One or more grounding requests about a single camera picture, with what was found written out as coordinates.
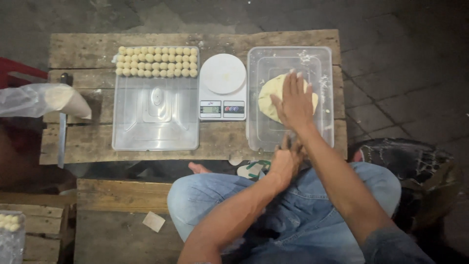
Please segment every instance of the hand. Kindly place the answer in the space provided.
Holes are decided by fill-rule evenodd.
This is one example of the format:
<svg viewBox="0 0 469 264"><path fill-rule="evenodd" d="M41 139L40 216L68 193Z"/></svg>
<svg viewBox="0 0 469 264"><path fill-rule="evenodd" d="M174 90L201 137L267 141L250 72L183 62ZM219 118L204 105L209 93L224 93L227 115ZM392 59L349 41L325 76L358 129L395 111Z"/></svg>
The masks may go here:
<svg viewBox="0 0 469 264"><path fill-rule="evenodd" d="M290 135L285 133L282 140L282 145L275 147L270 170L268 174L280 177L282 190L286 189L294 176L298 174L300 164L305 157L306 152L303 149L303 144L299 139L296 139L291 144Z"/></svg>
<svg viewBox="0 0 469 264"><path fill-rule="evenodd" d="M295 132L313 124L313 89L311 84L308 84L304 92L303 85L303 75L299 73L297 76L294 70L291 70L283 82L283 100L273 94L270 96L280 121L285 127Z"/></svg>

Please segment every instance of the concrete floor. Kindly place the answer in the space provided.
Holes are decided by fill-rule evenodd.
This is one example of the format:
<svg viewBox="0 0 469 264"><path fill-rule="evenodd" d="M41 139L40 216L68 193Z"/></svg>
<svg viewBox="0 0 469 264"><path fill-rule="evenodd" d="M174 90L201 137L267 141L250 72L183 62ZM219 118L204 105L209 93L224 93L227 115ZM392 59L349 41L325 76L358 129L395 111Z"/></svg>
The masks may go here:
<svg viewBox="0 0 469 264"><path fill-rule="evenodd" d="M454 154L469 187L464 0L19 0L0 6L0 56L43 70L50 33L337 28L350 142L402 137L435 144ZM469 225L461 219L468 209L461 194L446 221L450 241L467 255Z"/></svg>

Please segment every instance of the plastic bag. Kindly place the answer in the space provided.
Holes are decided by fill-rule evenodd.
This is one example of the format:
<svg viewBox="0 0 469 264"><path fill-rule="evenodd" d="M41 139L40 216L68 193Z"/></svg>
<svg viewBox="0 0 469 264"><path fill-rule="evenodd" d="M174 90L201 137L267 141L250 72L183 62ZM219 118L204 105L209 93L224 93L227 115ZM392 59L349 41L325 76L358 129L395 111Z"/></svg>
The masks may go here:
<svg viewBox="0 0 469 264"><path fill-rule="evenodd" d="M66 84L30 84L0 90L2 117L40 117L52 111L91 119L88 103Z"/></svg>

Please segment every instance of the rolled dough in plastic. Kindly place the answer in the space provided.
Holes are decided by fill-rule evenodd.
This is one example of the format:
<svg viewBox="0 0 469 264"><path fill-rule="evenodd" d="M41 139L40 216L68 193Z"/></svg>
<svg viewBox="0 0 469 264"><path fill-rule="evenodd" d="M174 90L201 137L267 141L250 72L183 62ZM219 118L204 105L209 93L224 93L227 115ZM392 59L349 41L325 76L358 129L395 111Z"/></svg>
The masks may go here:
<svg viewBox="0 0 469 264"><path fill-rule="evenodd" d="M275 106L272 104L272 100L270 99L271 94L275 94L278 98L283 98L283 82L285 81L286 74L280 74L277 77L273 78L272 80L266 82L264 86L262 86L261 92L259 93L259 110L264 113L266 116L271 118L274 121L282 123L277 115L277 110ZM308 83L304 80L303 82L303 89L306 92L306 87ZM318 95L313 93L312 95L313 101L313 108L316 110L316 106L318 105Z"/></svg>

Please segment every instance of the tray of dough balls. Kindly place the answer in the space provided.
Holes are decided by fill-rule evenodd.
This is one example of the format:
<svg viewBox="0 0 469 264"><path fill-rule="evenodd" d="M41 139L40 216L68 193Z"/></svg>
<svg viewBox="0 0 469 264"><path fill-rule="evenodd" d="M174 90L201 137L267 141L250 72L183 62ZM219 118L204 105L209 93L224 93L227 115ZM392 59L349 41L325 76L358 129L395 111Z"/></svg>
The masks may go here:
<svg viewBox="0 0 469 264"><path fill-rule="evenodd" d="M23 263L24 214L0 210L0 263Z"/></svg>
<svg viewBox="0 0 469 264"><path fill-rule="evenodd" d="M115 150L199 145L197 47L120 47L114 57Z"/></svg>

